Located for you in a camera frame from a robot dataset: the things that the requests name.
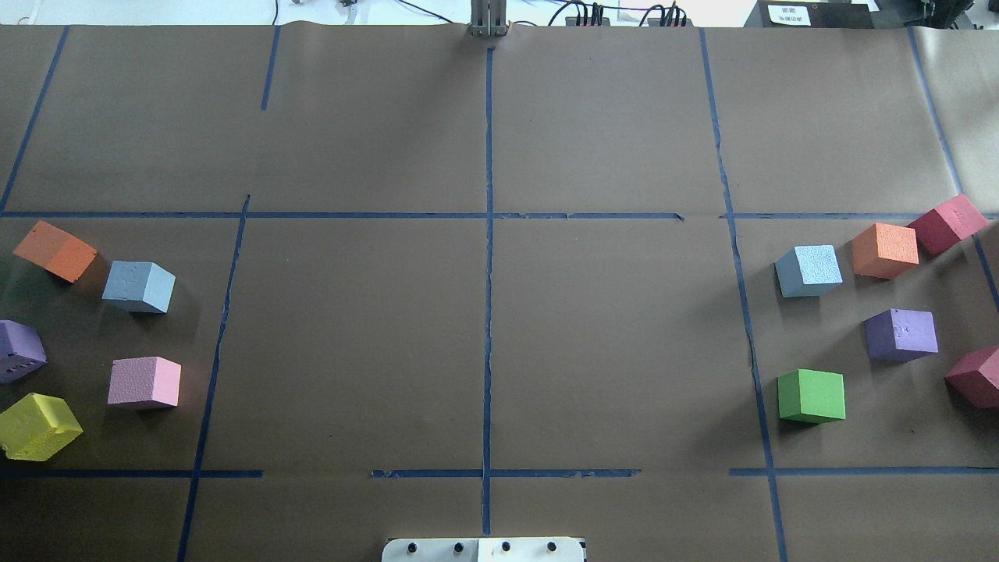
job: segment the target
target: white floor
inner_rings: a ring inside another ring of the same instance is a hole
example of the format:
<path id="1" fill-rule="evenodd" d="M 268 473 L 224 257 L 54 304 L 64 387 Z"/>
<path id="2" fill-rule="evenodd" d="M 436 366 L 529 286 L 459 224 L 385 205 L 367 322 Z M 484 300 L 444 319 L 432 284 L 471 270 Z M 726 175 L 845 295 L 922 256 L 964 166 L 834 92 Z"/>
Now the white floor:
<path id="1" fill-rule="evenodd" d="M 639 0 L 608 0 L 608 6 L 644 6 Z M 415 0 L 428 10 L 457 22 L 468 22 L 469 0 Z M 360 0 L 355 13 L 339 0 L 278 0 L 278 23 L 313 21 L 323 24 L 387 25 L 433 24 L 440 20 L 397 0 Z M 741 27 L 754 0 L 687 0 L 680 3 L 698 27 Z M 999 14 L 976 0 L 968 10 L 971 20 L 986 29 L 999 29 Z M 511 21 L 547 23 L 558 8 L 556 0 L 508 0 Z M 0 24 L 92 25 L 269 25 L 273 0 L 0 0 Z M 636 25 L 641 12 L 607 10 L 611 25 Z"/>

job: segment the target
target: block face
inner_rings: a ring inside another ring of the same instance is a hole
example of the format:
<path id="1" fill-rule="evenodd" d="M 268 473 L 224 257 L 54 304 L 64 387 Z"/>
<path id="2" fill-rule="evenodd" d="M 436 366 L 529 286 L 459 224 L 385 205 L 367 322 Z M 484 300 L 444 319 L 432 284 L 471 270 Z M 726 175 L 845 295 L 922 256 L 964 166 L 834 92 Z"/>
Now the block face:
<path id="1" fill-rule="evenodd" d="M 904 226 L 876 223 L 858 234 L 851 247 L 857 275 L 894 279 L 919 265 L 916 231 Z"/>
<path id="2" fill-rule="evenodd" d="M 30 393 L 0 414 L 0 447 L 12 460 L 46 461 L 81 433 L 62 398 Z"/>
<path id="3" fill-rule="evenodd" d="M 115 261 L 111 264 L 103 299 L 129 312 L 166 313 L 174 276 L 152 262 Z"/>
<path id="4" fill-rule="evenodd" d="M 777 378 L 780 418 L 808 423 L 846 419 L 843 375 L 798 369 Z"/>
<path id="5" fill-rule="evenodd" d="M 0 320 L 0 384 L 10 384 L 48 361 L 34 328 Z"/>
<path id="6" fill-rule="evenodd" d="M 75 283 L 97 257 L 97 250 L 68 232 L 38 221 L 14 249 L 14 255 Z"/>
<path id="7" fill-rule="evenodd" d="M 128 410 L 176 406 L 181 366 L 162 357 L 115 359 L 108 405 Z"/>
<path id="8" fill-rule="evenodd" d="M 939 351 L 931 312 L 892 308 L 865 320 L 864 332 L 871 359 L 906 362 Z"/>
<path id="9" fill-rule="evenodd" d="M 784 297 L 817 297 L 843 282 L 832 246 L 795 246 L 777 260 L 777 278 Z"/>
<path id="10" fill-rule="evenodd" d="M 938 255 L 985 228 L 988 221 L 967 195 L 961 194 L 934 207 L 909 227 L 931 255 Z"/>
<path id="11" fill-rule="evenodd" d="M 944 379 L 976 408 L 999 408 L 999 347 L 965 355 Z"/>

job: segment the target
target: orange cube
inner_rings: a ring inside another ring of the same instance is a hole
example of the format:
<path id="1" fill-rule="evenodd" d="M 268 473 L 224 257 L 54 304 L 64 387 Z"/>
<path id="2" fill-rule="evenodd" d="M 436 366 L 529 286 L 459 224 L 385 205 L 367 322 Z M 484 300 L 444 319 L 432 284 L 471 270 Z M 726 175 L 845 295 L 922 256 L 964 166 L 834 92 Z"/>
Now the orange cube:
<path id="1" fill-rule="evenodd" d="M 38 221 L 14 248 L 14 255 L 75 283 L 97 257 L 97 250 L 68 232 Z"/>
<path id="2" fill-rule="evenodd" d="M 875 223 L 853 239 L 853 273 L 894 279 L 919 265 L 916 231 Z"/>

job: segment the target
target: purple cube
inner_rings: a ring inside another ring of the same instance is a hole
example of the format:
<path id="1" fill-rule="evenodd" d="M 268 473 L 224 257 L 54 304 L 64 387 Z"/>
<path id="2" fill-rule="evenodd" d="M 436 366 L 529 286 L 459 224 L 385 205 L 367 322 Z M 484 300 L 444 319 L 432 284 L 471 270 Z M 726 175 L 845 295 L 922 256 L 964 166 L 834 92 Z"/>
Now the purple cube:
<path id="1" fill-rule="evenodd" d="M 864 321 L 867 355 L 904 363 L 939 351 L 933 314 L 892 308 Z"/>
<path id="2" fill-rule="evenodd" d="M 38 332 L 11 320 L 0 320 L 0 384 L 10 384 L 45 365 Z"/>

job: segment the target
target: yellow cube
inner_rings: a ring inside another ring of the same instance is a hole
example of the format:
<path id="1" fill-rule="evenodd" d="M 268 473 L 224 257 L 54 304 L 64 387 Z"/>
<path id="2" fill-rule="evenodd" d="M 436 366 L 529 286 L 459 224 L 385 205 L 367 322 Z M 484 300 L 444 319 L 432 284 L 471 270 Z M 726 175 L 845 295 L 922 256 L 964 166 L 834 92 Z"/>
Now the yellow cube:
<path id="1" fill-rule="evenodd" d="M 32 392 L 0 414 L 0 447 L 12 460 L 47 461 L 81 433 L 62 398 Z"/>

